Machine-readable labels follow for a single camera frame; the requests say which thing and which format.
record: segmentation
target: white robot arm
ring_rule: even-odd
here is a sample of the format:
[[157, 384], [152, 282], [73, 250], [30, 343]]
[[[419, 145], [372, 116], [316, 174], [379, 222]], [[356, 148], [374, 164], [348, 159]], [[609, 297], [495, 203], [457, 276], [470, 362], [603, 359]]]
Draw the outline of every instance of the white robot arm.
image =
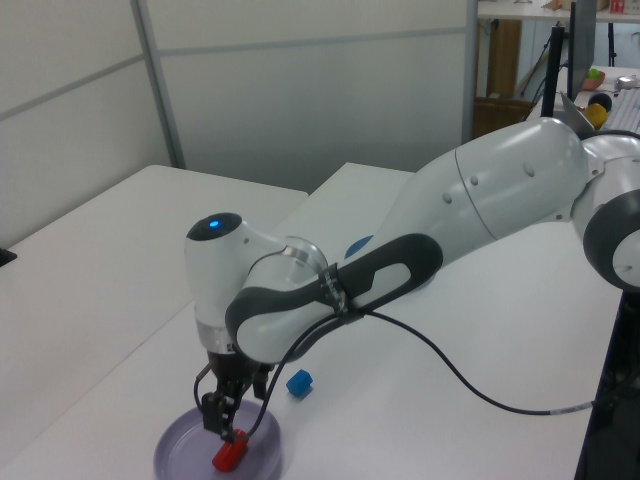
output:
[[238, 377], [228, 374], [225, 356], [253, 362], [253, 373], [242, 370], [238, 380], [241, 396], [321, 318], [337, 320], [295, 356], [467, 253], [535, 223], [569, 220], [600, 275], [640, 291], [640, 140], [580, 141], [553, 119], [481, 137], [417, 172], [373, 238], [331, 266], [308, 241], [259, 233], [234, 214], [208, 217], [189, 232], [185, 252], [200, 340], [219, 388]]

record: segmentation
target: white wall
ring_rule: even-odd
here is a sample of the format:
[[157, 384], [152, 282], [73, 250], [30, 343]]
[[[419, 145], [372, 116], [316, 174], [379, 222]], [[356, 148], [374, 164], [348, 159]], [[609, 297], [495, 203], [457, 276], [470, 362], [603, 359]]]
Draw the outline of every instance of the white wall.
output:
[[[613, 26], [616, 67], [640, 68], [640, 25], [616, 23]], [[596, 25], [594, 65], [608, 65], [609, 40], [606, 23]]]
[[0, 6], [0, 246], [169, 164], [129, 0]]
[[311, 192], [470, 133], [475, 2], [142, 4], [189, 169]]

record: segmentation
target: blue block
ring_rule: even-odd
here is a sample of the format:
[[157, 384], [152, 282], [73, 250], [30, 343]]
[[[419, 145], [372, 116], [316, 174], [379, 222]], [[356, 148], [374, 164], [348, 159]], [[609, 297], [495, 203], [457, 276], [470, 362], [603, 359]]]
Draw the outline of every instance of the blue block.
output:
[[287, 382], [289, 393], [296, 398], [303, 397], [311, 388], [313, 379], [306, 370], [298, 370]]

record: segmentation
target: white table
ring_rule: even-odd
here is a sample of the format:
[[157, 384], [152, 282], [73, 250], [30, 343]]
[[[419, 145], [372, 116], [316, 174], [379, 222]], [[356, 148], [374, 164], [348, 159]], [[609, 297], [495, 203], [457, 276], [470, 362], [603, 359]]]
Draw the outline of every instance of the white table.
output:
[[[542, 8], [549, 0], [515, 3], [513, 0], [479, 1], [478, 18], [482, 20], [568, 20], [569, 10]], [[609, 13], [609, 7], [596, 13], [596, 22], [640, 23], [640, 15]]]
[[[408, 176], [347, 164], [276, 231], [311, 239], [335, 260], [376, 229]], [[541, 224], [464, 257], [383, 311], [430, 336], [484, 393], [546, 409], [593, 397], [619, 297], [569, 224]], [[156, 442], [193, 407], [205, 362], [187, 306], [0, 479], [150, 480]], [[301, 402], [284, 387], [299, 368], [314, 378]], [[498, 410], [416, 339], [376, 319], [334, 332], [288, 365], [270, 410], [282, 428], [282, 478], [292, 480], [572, 478], [590, 415]]]
[[[597, 68], [598, 70], [604, 72], [605, 74], [605, 80], [602, 83], [602, 85], [598, 87], [598, 89], [596, 90], [597, 92], [609, 92], [609, 93], [613, 92], [614, 83], [616, 81], [616, 78], [618, 77], [632, 76], [632, 75], [636, 75], [640, 77], [640, 69], [637, 69], [637, 68], [599, 67], [599, 66], [594, 66], [594, 68]], [[554, 108], [556, 110], [563, 109], [562, 97], [560, 97], [559, 92], [566, 92], [566, 91], [567, 91], [567, 69], [563, 68], [558, 73], [556, 96], [554, 100]], [[596, 91], [594, 92], [582, 91], [578, 93], [574, 101], [575, 105], [577, 105], [578, 107], [586, 107], [589, 104], [589, 99], [594, 93], [596, 93]], [[542, 111], [542, 98], [529, 114], [529, 118], [540, 117], [541, 111]]]
[[270, 229], [306, 197], [153, 166], [11, 248], [19, 258], [0, 268], [0, 467], [189, 303], [182, 249], [197, 220], [232, 210]]

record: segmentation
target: keyboard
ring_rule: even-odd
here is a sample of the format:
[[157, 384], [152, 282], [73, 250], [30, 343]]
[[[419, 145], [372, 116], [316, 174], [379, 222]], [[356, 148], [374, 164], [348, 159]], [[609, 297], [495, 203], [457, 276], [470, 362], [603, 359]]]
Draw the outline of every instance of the keyboard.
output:
[[640, 88], [621, 90], [602, 130], [627, 130], [640, 134]]

